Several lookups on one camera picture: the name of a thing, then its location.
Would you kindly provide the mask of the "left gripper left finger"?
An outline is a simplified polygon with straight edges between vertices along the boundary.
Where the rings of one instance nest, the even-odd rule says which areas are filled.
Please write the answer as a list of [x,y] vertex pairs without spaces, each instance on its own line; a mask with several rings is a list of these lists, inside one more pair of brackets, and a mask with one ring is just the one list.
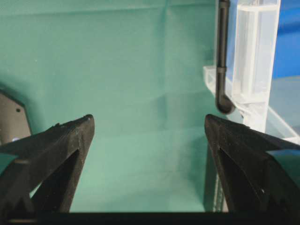
[[2,145],[0,213],[69,212],[94,133],[88,114]]

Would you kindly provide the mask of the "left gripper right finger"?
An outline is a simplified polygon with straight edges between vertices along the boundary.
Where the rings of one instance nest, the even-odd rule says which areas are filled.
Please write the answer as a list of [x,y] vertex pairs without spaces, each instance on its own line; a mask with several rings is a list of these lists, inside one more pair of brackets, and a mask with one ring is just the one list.
[[300,213],[300,189],[271,155],[299,145],[212,114],[204,127],[229,211]]

